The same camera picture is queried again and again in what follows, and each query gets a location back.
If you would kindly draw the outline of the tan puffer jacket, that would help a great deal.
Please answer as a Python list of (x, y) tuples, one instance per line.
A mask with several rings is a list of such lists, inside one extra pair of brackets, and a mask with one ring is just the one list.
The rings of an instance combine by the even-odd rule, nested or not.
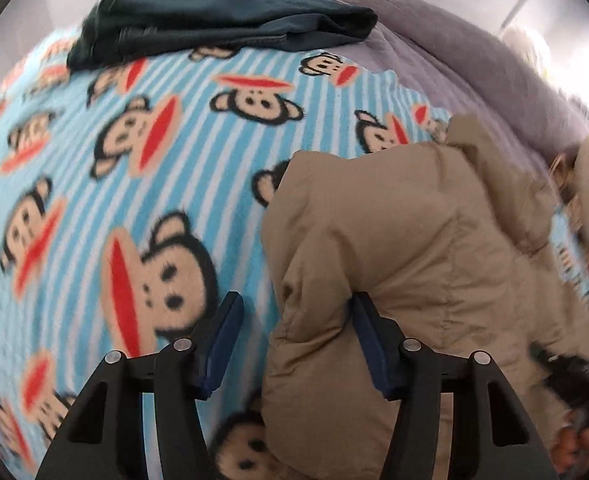
[(551, 445), (565, 410), (530, 344), (589, 356), (589, 305), (560, 279), (549, 238), (556, 202), (470, 115), (443, 143), (294, 154), (261, 234), (279, 311), (262, 415), (278, 460), (313, 479), (383, 468), (398, 408), (368, 372), (354, 292), (433, 350), (489, 352)]

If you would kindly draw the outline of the brown knot cushion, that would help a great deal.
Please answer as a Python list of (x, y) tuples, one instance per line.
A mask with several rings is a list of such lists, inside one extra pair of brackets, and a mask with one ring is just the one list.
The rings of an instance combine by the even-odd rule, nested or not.
[(555, 157), (552, 165), (549, 166), (549, 173), (564, 205), (571, 230), (575, 234), (581, 232), (584, 224), (583, 205), (578, 179), (575, 175), (577, 158), (576, 152), (562, 152)]

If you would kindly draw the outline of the monkey print striped blanket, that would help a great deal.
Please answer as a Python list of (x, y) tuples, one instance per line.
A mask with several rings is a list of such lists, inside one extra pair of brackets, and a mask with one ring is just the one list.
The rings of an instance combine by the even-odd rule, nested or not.
[[(36, 475), (101, 356), (159, 350), (236, 290), (232, 363), (198, 408), (213, 436), (260, 387), (278, 322), (261, 234), (281, 166), (443, 143), (454, 116), (473, 116), (338, 50), (188, 50), (70, 74), (73, 39), (54, 32), (0, 84), (0, 456), (18, 479)], [(558, 198), (549, 238), (589, 305)]]

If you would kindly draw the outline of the folded dark blue jeans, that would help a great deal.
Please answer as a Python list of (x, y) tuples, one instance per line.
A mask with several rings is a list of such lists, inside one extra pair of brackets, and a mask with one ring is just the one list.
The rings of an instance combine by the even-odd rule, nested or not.
[(358, 44), (374, 10), (338, 0), (100, 0), (67, 57), (74, 72), (199, 47), (286, 52)]

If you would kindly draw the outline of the purple duvet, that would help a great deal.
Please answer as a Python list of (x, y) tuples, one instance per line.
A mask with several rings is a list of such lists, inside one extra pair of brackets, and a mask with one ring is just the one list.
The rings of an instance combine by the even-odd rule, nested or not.
[(435, 107), (476, 116), (516, 164), (539, 171), (560, 152), (575, 153), (589, 120), (500, 39), (419, 0), (339, 0), (375, 11), (360, 44), (338, 54), (400, 84)]

